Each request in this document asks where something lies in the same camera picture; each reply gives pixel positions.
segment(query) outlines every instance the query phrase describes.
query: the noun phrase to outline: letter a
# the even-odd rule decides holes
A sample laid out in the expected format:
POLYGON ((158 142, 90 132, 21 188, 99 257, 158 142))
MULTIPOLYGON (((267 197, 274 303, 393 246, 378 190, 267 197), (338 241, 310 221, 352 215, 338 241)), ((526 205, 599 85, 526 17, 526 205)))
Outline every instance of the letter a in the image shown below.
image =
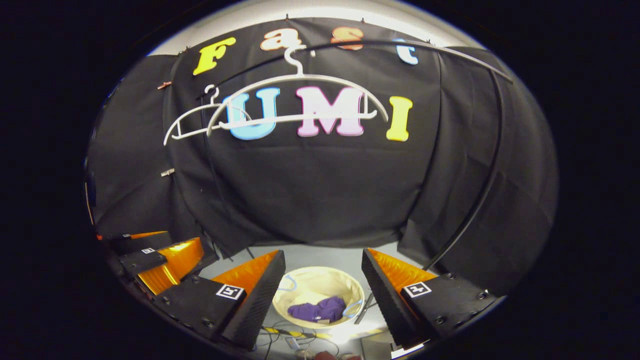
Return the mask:
POLYGON ((298 39, 298 30, 296 29, 273 30, 264 34, 264 38, 266 40, 260 44, 260 48, 265 51, 302 44, 302 40, 298 39))

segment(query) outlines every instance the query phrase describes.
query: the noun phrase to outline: purple cloth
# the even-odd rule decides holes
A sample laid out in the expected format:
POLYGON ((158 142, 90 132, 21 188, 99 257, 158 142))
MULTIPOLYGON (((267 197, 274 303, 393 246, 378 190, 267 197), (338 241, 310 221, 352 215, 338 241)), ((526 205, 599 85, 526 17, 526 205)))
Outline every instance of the purple cloth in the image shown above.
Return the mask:
POLYGON ((287 312, 296 319, 308 322, 318 322, 318 320, 326 319, 329 319, 329 322, 334 322, 342 318, 342 313, 346 308, 344 300, 334 296, 320 301, 318 305, 312 305, 308 302, 293 305, 289 307, 287 312))

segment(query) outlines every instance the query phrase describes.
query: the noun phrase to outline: hanger hook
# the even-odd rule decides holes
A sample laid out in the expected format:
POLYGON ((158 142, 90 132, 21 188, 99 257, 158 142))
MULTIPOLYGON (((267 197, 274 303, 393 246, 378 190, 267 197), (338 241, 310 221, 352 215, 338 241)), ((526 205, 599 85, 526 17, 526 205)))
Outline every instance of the hanger hook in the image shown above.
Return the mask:
MULTIPOLYGON (((206 88, 204 88, 204 93, 208 94, 211 88, 216 88, 216 85, 207 86, 206 88)), ((211 96, 211 104, 213 104, 213 99, 218 97, 218 94, 220 94, 220 88, 216 88, 216 93, 211 96)))
POLYGON ((284 59, 287 60, 287 63, 294 65, 298 69, 297 75, 302 75, 302 63, 298 60, 295 60, 294 58, 291 58, 291 53, 293 53, 295 50, 305 49, 306 47, 306 45, 296 45, 288 47, 284 51, 284 59))

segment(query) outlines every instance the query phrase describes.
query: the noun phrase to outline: round basket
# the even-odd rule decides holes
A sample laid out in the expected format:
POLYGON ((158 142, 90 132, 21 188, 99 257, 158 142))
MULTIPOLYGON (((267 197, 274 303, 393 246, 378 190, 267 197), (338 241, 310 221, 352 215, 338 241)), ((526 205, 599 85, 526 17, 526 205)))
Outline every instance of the round basket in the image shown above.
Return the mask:
POLYGON ((364 290, 356 279, 346 272, 325 266, 299 268, 285 274, 273 297, 273 307, 280 316, 296 325, 310 329, 329 329, 355 321, 356 315, 362 310, 363 302, 364 290), (316 305, 334 296, 341 297, 347 308, 340 320, 329 324, 296 319, 287 311, 292 305, 307 302, 316 305))

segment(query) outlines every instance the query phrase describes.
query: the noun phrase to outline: letter m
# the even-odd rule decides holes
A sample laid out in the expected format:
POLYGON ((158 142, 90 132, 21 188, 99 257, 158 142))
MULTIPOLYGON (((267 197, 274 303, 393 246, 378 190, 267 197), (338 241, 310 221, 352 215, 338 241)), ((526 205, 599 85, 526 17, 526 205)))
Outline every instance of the letter m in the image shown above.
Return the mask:
POLYGON ((364 129, 360 125, 360 98, 363 92, 355 88, 343 88, 333 104, 324 96, 322 90, 316 86, 299 88, 296 95, 302 98, 302 111, 305 115, 315 115, 318 117, 302 120, 302 126, 298 128, 300 136, 318 135, 319 128, 315 124, 316 119, 320 121, 324 133, 330 134, 336 121, 340 118, 340 125, 336 132, 342 136, 360 136, 364 129), (323 114, 335 115, 334 117, 320 117, 323 114))

